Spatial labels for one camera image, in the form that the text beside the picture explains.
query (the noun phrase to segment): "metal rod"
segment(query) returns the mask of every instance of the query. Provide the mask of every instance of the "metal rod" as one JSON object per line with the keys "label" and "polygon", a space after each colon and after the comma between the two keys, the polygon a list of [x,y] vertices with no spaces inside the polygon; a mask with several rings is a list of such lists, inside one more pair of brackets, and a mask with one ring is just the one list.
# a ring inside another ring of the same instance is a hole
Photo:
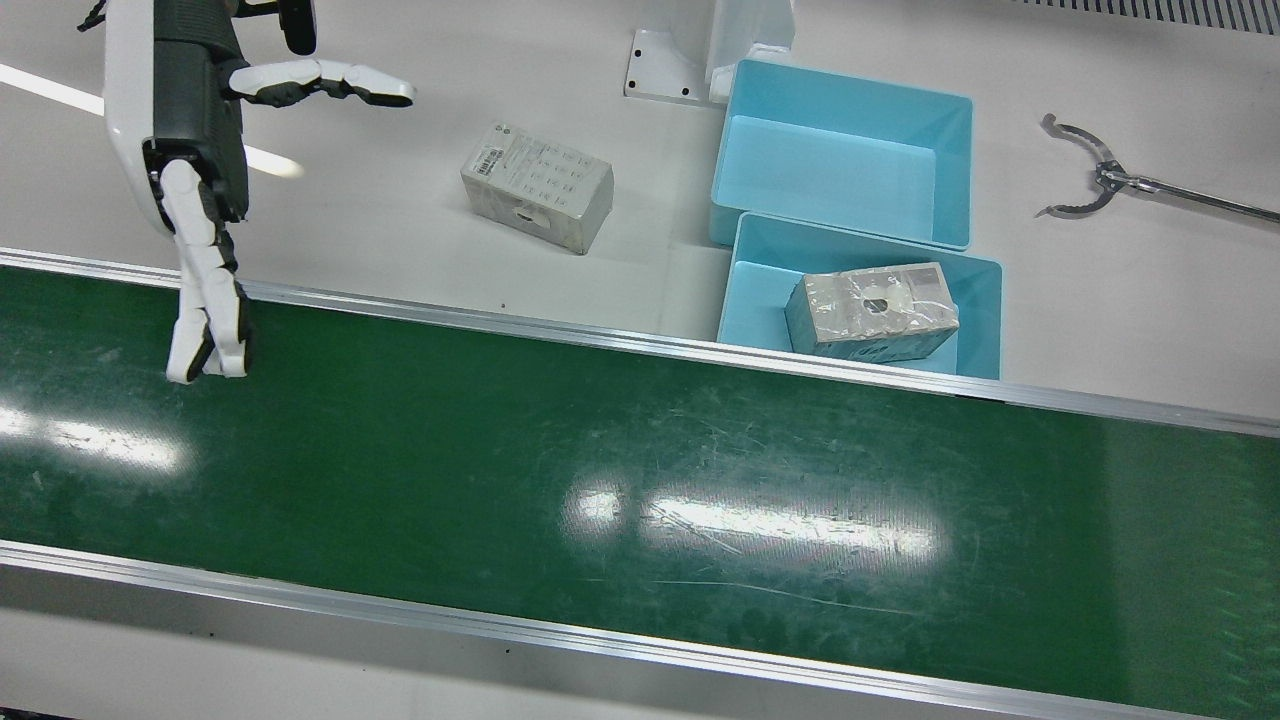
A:
{"label": "metal rod", "polygon": [[1146,176],[1130,176],[1128,173],[1114,173],[1103,172],[1103,177],[1107,179],[1123,182],[1129,187],[1140,190],[1143,192],[1167,192],[1169,195],[1175,195],[1178,197],[1192,200],[1194,202],[1202,202],[1204,205],[1212,205],[1213,208],[1221,208],[1224,210],[1230,210],[1233,213],[1240,213],[1242,215],[1249,215],[1253,218],[1261,218],[1263,220],[1270,220],[1272,223],[1280,223],[1280,213],[1275,210],[1263,210],[1262,208],[1256,208],[1253,205],[1245,205],[1244,202],[1236,202],[1234,200],[1226,200],[1225,197],[1217,197],[1216,195],[1206,195],[1203,192],[1196,192],[1194,190],[1188,190],[1185,187],[1179,187],[1176,184],[1170,184],[1156,178],[1148,178]]}

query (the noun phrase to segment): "reacher grabber tool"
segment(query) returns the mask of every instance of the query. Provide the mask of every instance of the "reacher grabber tool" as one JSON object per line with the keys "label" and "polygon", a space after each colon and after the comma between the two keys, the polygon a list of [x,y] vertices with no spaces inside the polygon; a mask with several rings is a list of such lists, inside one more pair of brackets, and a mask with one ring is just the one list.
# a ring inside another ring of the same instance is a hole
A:
{"label": "reacher grabber tool", "polygon": [[1167,192],[1169,195],[1175,195],[1185,200],[1193,200],[1196,202],[1203,202],[1204,205],[1212,205],[1213,208],[1231,210],[1233,213],[1240,213],[1243,215],[1271,220],[1272,223],[1280,223],[1280,213],[1274,210],[1263,210],[1262,208],[1254,208],[1253,205],[1245,205],[1243,202],[1235,202],[1213,195],[1196,192],[1194,190],[1187,190],[1185,187],[1178,187],[1176,184],[1169,184],[1167,182],[1162,182],[1156,178],[1130,174],[1125,172],[1120,161],[1116,160],[1116,156],[1111,154],[1111,149],[1107,147],[1105,142],[1098,140],[1096,135],[1075,126],[1059,123],[1057,118],[1052,113],[1044,115],[1044,119],[1041,120],[1041,127],[1043,127],[1044,132],[1051,136],[1084,145],[1094,155],[1097,155],[1098,164],[1093,169],[1093,182],[1098,183],[1098,187],[1102,188],[1102,193],[1088,205],[1050,205],[1037,213],[1037,218],[1044,214],[1053,215],[1055,218],[1079,218],[1088,215],[1089,213],[1101,210],[1107,202],[1111,202],[1111,199],[1115,197],[1116,192],[1121,188],[1132,187],[1134,190],[1140,190],[1142,192]]}

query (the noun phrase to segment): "white table surface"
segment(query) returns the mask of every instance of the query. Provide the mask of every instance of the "white table surface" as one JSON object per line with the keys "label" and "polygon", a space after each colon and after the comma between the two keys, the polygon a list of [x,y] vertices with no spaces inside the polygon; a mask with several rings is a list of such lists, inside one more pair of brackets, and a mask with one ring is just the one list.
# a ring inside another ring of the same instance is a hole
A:
{"label": "white table surface", "polygon": [[[0,63],[96,91],[102,32],[74,31],[88,5],[6,1]],[[723,111],[622,96],[640,3],[317,5],[317,56],[411,79],[419,101],[247,106],[246,142],[306,174],[253,173],[243,277],[714,338]],[[1005,266],[1006,380],[1280,418],[1280,227],[1139,197],[1033,218],[1091,195],[1092,159],[1046,111],[1132,172],[1280,206],[1280,40],[1004,0],[799,0],[796,24],[800,64],[973,97],[970,252]],[[273,19],[238,29],[251,60],[288,58]],[[588,256],[468,211],[458,169],[492,119],[613,164]],[[0,85],[0,246],[175,265],[100,118]]]}

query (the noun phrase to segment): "white metal bracket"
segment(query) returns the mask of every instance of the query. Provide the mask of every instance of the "white metal bracket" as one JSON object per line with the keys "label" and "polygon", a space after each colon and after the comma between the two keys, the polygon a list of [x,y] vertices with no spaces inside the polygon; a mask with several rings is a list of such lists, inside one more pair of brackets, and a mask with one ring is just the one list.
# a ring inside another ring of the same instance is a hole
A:
{"label": "white metal bracket", "polygon": [[652,1],[645,24],[623,95],[689,105],[724,105],[739,60],[785,61],[795,38],[792,0]]}

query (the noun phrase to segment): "barcode label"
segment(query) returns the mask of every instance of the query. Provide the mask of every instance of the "barcode label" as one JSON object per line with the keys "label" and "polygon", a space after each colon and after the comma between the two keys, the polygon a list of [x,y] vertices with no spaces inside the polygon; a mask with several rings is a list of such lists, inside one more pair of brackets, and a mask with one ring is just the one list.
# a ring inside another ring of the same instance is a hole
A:
{"label": "barcode label", "polygon": [[477,176],[488,176],[493,172],[494,165],[498,160],[502,160],[502,147],[493,147],[492,145],[480,151],[480,158],[476,159],[475,172]]}

